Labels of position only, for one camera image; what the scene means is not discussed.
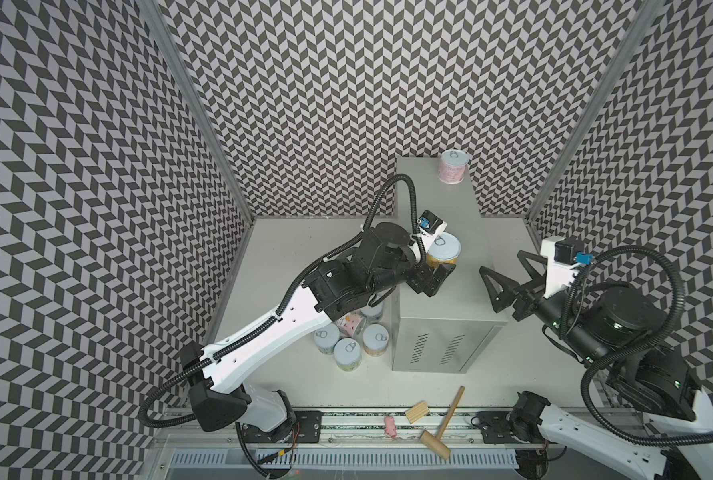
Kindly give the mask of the yellow labelled can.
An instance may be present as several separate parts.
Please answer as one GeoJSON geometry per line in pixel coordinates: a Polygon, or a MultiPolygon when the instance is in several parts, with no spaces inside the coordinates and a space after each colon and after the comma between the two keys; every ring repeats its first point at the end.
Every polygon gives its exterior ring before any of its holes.
{"type": "Polygon", "coordinates": [[[456,236],[443,232],[427,249],[427,263],[436,268],[441,264],[456,264],[462,252],[462,244],[456,236]]]}

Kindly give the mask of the pink labelled can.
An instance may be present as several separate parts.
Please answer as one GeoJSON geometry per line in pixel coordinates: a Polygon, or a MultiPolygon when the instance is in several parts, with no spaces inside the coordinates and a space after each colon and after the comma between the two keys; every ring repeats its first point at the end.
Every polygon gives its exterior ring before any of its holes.
{"type": "Polygon", "coordinates": [[[438,178],[444,184],[455,185],[464,180],[471,156],[463,150],[449,149],[440,156],[438,178]]]}

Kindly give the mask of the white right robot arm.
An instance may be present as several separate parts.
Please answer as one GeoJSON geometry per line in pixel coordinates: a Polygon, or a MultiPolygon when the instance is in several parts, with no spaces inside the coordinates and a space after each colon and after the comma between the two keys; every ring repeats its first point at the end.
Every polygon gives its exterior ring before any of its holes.
{"type": "Polygon", "coordinates": [[[591,420],[523,391],[507,418],[512,436],[568,447],[633,479],[713,479],[712,401],[694,369],[667,344],[686,307],[678,268],[646,247],[591,255],[572,239],[553,242],[542,254],[520,252],[518,258],[530,275],[527,283],[481,268],[492,306],[512,308],[516,320],[538,317],[552,344],[582,364],[580,390],[591,420]],[[625,255],[662,268],[671,288],[667,310],[626,282],[589,282],[595,268],[625,255]],[[655,435],[626,432],[598,410],[591,391],[600,373],[652,422],[655,435]]]}

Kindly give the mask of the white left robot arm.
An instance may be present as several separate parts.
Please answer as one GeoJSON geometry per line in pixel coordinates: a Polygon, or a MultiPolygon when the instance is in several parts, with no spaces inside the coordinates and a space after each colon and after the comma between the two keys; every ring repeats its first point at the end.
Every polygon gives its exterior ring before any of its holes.
{"type": "Polygon", "coordinates": [[[396,223],[365,229],[355,246],[328,254],[292,284],[292,295],[243,330],[214,344],[192,344],[180,352],[188,376],[188,398],[196,422],[206,432],[239,423],[274,441],[298,423],[288,396],[246,383],[246,378],[300,338],[366,306],[374,307],[407,284],[432,297],[454,271],[432,268],[422,256],[445,232],[446,222],[425,211],[410,234],[396,223]]]}

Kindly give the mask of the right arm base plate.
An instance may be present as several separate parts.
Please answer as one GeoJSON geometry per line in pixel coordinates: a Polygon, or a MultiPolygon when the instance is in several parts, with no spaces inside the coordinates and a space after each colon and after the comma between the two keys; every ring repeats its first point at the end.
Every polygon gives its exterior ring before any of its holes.
{"type": "Polygon", "coordinates": [[[522,444],[512,430],[509,414],[506,411],[486,410],[477,412],[470,420],[470,424],[480,432],[483,443],[496,444],[522,444]]]}

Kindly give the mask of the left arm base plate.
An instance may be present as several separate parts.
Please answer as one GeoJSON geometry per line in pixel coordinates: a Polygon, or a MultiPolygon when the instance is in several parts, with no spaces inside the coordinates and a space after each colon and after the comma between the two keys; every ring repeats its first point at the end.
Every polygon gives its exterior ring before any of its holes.
{"type": "Polygon", "coordinates": [[[322,411],[294,410],[294,418],[282,422],[270,432],[242,424],[240,438],[246,443],[256,444],[292,443],[295,439],[298,443],[318,443],[321,427],[322,411]]]}

